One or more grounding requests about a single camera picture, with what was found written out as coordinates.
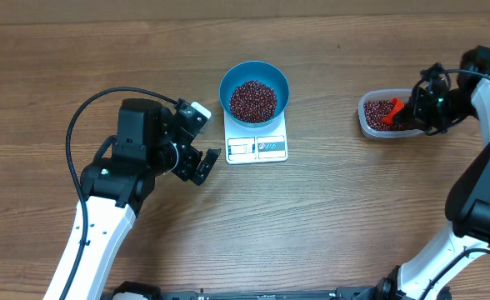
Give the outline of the orange measuring scoop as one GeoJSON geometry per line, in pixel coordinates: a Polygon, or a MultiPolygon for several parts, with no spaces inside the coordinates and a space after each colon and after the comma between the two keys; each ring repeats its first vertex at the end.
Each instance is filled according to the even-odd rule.
{"type": "Polygon", "coordinates": [[[404,109],[404,102],[395,97],[388,102],[390,110],[385,117],[382,118],[382,122],[391,126],[394,123],[394,116],[400,113],[404,109]]]}

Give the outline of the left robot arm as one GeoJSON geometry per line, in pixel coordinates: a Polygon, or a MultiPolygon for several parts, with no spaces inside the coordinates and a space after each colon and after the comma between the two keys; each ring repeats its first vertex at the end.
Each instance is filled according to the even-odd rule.
{"type": "Polygon", "coordinates": [[[143,98],[122,101],[117,134],[108,137],[82,170],[86,201],[76,207],[72,231],[47,299],[98,299],[113,261],[157,176],[174,173],[201,185],[220,154],[200,152],[193,139],[212,114],[181,99],[172,108],[143,98]]]}

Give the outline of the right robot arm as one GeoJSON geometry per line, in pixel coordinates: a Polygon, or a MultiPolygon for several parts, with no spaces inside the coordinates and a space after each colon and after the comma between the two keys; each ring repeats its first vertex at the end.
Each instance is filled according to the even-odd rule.
{"type": "Polygon", "coordinates": [[[416,130],[434,136],[473,117],[483,149],[447,196],[446,226],[414,258],[361,291],[360,299],[449,299],[448,283],[490,255],[490,47],[466,51],[457,69],[437,62],[420,76],[407,102],[390,102],[382,119],[390,135],[416,130]]]}

